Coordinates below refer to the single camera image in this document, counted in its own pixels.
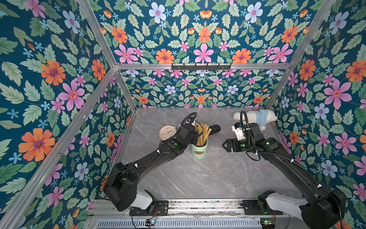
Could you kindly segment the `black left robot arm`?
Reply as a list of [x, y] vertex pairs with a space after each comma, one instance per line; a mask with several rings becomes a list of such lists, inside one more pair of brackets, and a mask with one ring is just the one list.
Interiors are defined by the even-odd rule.
[[155, 207], [154, 197], [148, 191], [139, 192], [140, 180], [152, 170], [180, 156], [186, 148], [195, 143], [199, 136], [193, 125], [197, 113], [189, 114], [180, 124], [173, 137], [161, 141], [156, 150], [150, 154], [124, 165], [119, 162], [105, 180], [103, 192], [118, 211], [129, 207], [152, 211]]

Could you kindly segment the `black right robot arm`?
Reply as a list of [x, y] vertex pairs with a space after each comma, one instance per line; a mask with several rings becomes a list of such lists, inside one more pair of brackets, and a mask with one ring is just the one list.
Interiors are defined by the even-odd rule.
[[236, 138], [228, 139], [222, 147], [229, 153], [244, 152], [250, 159], [261, 159], [274, 165], [301, 192], [301, 198], [292, 198], [265, 191], [257, 197], [255, 207], [259, 212], [280, 211], [301, 219], [311, 229], [329, 229], [336, 224], [344, 228], [346, 195], [339, 189], [332, 189], [313, 176], [305, 167], [290, 156], [285, 146], [277, 139], [265, 138], [262, 131], [266, 124], [275, 121], [269, 110], [236, 112], [237, 121], [232, 130]]

